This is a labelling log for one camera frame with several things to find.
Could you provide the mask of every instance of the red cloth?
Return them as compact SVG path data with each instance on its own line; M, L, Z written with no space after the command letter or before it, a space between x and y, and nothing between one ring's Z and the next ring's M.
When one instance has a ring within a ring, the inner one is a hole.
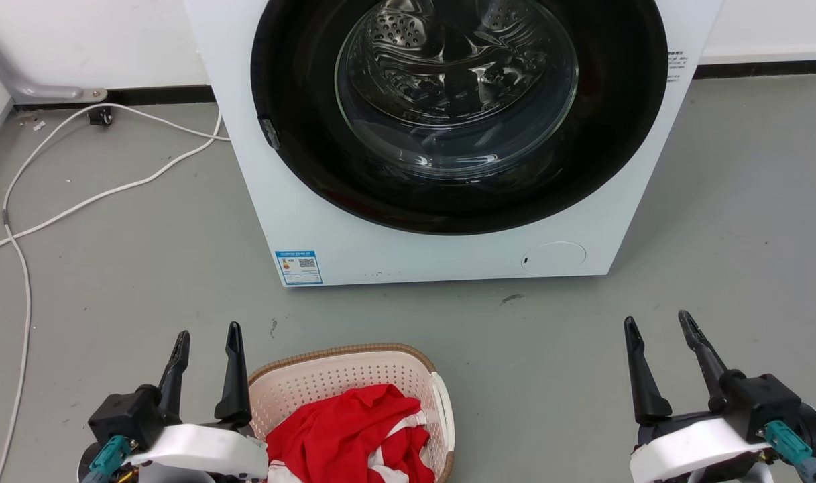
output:
M264 438L268 458L285 462L304 483L380 483L367 466L381 447L384 463L407 474L410 483L434 483L434 473L420 461L426 430L405 428L386 437L419 410L419 400L390 384L350 389L298 407Z

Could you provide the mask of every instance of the teal connector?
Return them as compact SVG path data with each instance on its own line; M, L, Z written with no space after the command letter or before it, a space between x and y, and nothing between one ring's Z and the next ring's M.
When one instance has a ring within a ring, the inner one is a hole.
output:
M131 444L125 438L111 437L98 456L95 456L95 460L89 464L89 472L104 475L109 480L110 475L122 467L125 458L130 455Z
M766 442L786 461L795 467L805 483L816 483L816 458L813 450L782 421L766 425Z

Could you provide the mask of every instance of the brown basket rim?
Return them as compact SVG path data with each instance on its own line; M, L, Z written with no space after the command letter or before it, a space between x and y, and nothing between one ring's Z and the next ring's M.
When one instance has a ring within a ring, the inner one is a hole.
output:
M251 386L252 383L257 381L259 377L266 375L270 371L292 364L322 360L323 358L330 358L345 354L362 354L363 352L386 351L405 352L405 354L410 354L411 356L417 358L417 360L420 360L420 362L426 366L429 373L437 372L434 364L432 364L432 361L426 357L426 354L423 354L419 349L406 345L405 343L362 343L361 345L344 345L341 347L334 347L332 349L324 349L322 351L307 352L306 354L292 356L291 358L284 358L284 360L273 361L270 364L266 364L261 368L254 370L253 373L249 375L247 384ZM447 453L447 462L444 464L444 470L441 471L441 476L435 481L435 483L445 483L448 479L450 479L450 474L453 473L454 462L455 454L453 451L450 451Z

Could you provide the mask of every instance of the washing machine door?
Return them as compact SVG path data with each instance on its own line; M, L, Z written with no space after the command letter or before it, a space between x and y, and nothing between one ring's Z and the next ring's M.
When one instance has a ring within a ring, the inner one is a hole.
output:
M269 0L251 79L263 134L318 195L466 235L549 217L613 177L667 68L654 0Z

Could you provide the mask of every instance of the basket handle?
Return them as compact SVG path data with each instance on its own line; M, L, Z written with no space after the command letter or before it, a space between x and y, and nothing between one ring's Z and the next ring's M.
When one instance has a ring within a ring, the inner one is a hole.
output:
M453 416L453 404L450 402L447 385L437 372L432 373L432 389L444 412L441 415L441 423L444 426L444 443L447 444L447 451L454 451L456 449L456 421Z

